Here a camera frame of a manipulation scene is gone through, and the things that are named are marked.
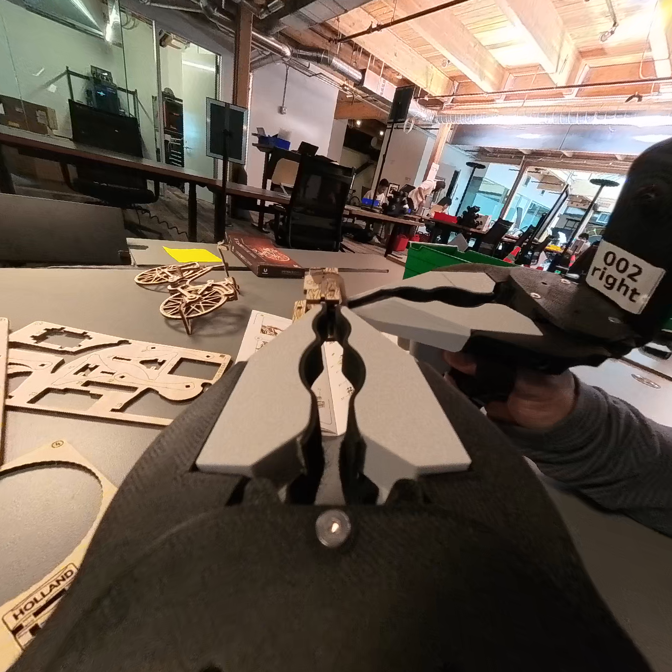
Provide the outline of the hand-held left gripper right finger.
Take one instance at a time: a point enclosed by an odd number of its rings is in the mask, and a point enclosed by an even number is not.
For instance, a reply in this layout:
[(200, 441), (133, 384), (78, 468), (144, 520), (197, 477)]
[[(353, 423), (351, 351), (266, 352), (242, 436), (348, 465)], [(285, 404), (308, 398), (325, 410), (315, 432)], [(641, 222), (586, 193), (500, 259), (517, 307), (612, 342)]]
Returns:
[(351, 309), (337, 315), (353, 386), (339, 452), (346, 503), (383, 503), (399, 481), (468, 470), (471, 458), (416, 359)]

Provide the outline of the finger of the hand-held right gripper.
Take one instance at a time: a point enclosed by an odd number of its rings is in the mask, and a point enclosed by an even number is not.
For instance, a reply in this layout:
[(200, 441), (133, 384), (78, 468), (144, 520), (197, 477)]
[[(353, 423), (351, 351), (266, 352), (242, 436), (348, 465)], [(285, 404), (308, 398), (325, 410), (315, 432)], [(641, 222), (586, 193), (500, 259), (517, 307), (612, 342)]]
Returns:
[(447, 351), (461, 350), (478, 332), (542, 336), (530, 318), (501, 304), (463, 308), (442, 302), (373, 302), (352, 311), (383, 333)]
[(461, 308), (474, 308), (494, 301), (496, 283), (486, 274), (428, 272), (362, 292), (348, 299), (350, 308), (398, 298), (412, 303), (438, 301)]

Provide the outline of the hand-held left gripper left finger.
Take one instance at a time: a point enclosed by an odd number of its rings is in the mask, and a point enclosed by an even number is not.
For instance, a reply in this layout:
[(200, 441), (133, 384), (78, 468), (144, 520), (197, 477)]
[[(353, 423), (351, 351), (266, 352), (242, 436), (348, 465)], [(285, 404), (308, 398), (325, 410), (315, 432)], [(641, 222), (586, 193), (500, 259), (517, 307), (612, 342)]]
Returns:
[(225, 401), (196, 459), (210, 475), (267, 479), (289, 501), (315, 501), (324, 449), (315, 382), (330, 308), (305, 316), (253, 354)]

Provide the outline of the person's right forearm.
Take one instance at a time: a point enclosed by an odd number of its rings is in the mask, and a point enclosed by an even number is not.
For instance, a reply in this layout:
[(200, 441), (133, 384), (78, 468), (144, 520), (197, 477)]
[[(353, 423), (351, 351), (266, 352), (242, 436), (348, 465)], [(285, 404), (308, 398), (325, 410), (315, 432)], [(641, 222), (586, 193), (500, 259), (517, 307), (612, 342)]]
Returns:
[(552, 428), (495, 424), (547, 478), (671, 537), (671, 428), (577, 377), (576, 383), (573, 412)]

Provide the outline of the wooden bicycle model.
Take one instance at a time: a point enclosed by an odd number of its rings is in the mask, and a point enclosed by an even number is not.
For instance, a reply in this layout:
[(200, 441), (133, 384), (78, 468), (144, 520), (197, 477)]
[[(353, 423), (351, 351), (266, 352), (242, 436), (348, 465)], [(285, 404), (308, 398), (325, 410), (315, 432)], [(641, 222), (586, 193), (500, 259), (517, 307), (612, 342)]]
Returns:
[(239, 285), (225, 261), (211, 265), (199, 262), (160, 265), (142, 271), (134, 281), (145, 288), (164, 287), (168, 297), (161, 303), (160, 313), (182, 322), (189, 335), (194, 320), (239, 298)]

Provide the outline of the dark red model box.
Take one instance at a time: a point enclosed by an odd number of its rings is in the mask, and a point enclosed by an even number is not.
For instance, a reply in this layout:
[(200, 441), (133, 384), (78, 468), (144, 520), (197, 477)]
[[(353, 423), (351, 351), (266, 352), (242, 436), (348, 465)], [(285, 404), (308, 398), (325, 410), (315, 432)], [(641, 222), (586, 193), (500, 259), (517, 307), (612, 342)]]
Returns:
[(264, 237), (229, 234), (227, 245), (258, 278), (303, 279), (305, 268)]

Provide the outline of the person's right hand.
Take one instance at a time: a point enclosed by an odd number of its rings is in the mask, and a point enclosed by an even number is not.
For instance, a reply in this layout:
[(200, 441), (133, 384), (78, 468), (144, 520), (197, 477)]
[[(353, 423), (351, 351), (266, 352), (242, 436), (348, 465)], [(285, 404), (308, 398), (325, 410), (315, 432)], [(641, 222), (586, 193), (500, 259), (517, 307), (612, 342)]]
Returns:
[(506, 401), (492, 401), (484, 412), (490, 420), (533, 431), (552, 428), (576, 405), (576, 377), (571, 371), (549, 375), (519, 368)]

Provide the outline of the green plastic bin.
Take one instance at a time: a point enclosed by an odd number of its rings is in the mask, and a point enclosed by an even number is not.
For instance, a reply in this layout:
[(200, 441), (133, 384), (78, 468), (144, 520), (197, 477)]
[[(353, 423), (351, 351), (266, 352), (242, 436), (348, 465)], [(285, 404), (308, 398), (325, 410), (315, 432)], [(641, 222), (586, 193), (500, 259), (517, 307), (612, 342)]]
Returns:
[(460, 264), (515, 266), (507, 261), (477, 253), (471, 248), (461, 251), (457, 246), (452, 245), (411, 242), (407, 248), (403, 279), (406, 280), (439, 268)]

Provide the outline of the white instruction booklet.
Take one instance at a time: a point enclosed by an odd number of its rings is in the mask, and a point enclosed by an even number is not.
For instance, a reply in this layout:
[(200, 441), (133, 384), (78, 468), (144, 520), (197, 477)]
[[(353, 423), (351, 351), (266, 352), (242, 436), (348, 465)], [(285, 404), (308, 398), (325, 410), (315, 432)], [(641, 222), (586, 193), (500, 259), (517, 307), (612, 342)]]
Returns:
[[(236, 362), (247, 361), (290, 324), (289, 318), (253, 310)], [(343, 435), (348, 425), (349, 401), (355, 388), (343, 374), (343, 348), (339, 343), (325, 342), (322, 345), (321, 357), (323, 370), (312, 386), (317, 401), (321, 431), (324, 435)]]

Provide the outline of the wooden sheet with rectangular cutouts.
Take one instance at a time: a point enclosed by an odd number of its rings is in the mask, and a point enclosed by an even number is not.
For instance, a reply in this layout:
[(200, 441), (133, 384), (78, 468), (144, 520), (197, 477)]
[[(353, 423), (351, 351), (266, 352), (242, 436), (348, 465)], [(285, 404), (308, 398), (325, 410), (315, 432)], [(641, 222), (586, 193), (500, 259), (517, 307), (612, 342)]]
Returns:
[(167, 426), (232, 357), (35, 321), (8, 331), (2, 405), (13, 411)]

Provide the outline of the black mesh office chair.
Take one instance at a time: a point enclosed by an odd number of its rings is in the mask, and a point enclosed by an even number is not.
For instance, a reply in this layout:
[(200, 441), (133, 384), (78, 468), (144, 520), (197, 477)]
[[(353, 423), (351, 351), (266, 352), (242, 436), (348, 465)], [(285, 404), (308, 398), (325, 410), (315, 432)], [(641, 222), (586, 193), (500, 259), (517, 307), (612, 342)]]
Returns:
[(275, 244), (288, 249), (339, 252), (353, 178), (351, 167), (303, 155), (290, 202), (273, 224)]

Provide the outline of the yellow sticky note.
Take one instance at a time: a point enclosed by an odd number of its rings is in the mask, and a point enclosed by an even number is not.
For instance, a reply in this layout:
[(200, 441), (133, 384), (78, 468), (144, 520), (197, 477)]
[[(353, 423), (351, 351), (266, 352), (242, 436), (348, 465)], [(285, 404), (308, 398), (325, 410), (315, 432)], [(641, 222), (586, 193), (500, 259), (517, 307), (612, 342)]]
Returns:
[(163, 246), (167, 255), (179, 264), (211, 264), (222, 262), (218, 254), (205, 248), (174, 248)]

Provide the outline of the wooden sheet with round cutout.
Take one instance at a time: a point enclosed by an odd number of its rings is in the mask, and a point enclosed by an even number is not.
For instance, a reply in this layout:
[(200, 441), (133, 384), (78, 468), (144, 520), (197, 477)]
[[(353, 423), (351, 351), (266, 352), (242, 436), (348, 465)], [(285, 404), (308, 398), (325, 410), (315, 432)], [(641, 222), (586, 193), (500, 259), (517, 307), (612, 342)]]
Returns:
[(20, 657), (79, 573), (117, 492), (69, 442), (1, 467), (1, 670)]

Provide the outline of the grey panel on stand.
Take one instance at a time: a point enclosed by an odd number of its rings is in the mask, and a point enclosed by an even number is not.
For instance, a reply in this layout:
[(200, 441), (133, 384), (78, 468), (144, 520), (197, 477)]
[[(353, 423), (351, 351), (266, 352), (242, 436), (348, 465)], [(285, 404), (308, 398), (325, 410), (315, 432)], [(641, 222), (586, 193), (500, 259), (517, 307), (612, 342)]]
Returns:
[(244, 165), (247, 158), (248, 109), (213, 98), (206, 98), (206, 155), (222, 161), (218, 214), (215, 215), (216, 241), (226, 238), (229, 167)]

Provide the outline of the dark grey monitor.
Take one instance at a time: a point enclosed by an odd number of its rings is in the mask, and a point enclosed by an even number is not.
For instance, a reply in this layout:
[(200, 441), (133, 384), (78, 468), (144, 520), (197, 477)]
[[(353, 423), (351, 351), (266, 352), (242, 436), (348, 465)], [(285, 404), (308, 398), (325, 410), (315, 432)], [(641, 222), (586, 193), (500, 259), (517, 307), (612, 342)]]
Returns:
[(1, 264), (130, 265), (122, 211), (2, 194)]

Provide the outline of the long dark desk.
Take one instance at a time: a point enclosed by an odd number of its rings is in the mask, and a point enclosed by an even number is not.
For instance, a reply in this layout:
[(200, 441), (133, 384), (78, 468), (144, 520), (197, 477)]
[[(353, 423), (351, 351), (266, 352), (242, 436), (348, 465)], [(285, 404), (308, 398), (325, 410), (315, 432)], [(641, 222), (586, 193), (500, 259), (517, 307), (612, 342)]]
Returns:
[(182, 167), (89, 147), (58, 136), (41, 135), (1, 126), (1, 145), (30, 150), (31, 153), (37, 153), (38, 157), (57, 163), (117, 167), (138, 173), (148, 181), (164, 184), (186, 183), (188, 185), (188, 239), (193, 243), (197, 241), (197, 187), (207, 188), (215, 195), (223, 194), (254, 199), (258, 205), (249, 209), (255, 211), (259, 211), (262, 204), (285, 206), (290, 202), (290, 197), (277, 191), (231, 181), (222, 186), (222, 182), (214, 177), (191, 172)]

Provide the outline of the black monitor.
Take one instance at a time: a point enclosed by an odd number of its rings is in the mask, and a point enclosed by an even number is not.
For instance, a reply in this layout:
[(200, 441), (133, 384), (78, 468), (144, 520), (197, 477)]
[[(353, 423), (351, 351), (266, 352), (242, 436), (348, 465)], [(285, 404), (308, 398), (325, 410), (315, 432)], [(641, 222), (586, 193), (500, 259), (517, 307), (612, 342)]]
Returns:
[(139, 122), (69, 100), (72, 140), (88, 147), (143, 158)]

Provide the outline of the silver ventilation duct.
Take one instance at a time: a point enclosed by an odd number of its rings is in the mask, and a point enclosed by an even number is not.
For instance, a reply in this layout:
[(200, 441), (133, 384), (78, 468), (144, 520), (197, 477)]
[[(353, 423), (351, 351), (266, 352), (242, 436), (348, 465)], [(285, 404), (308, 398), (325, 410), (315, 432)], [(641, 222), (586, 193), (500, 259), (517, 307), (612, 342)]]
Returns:
[(307, 63), (315, 63), (324, 66), (329, 70), (336, 72), (347, 80), (360, 85), (364, 81), (362, 70), (346, 63), (340, 57), (330, 53), (328, 50), (320, 48), (298, 48), (291, 47), (283, 42), (262, 34), (261, 32), (251, 30), (251, 42), (256, 47), (269, 52), (271, 55), (279, 56), (284, 61), (299, 60)]

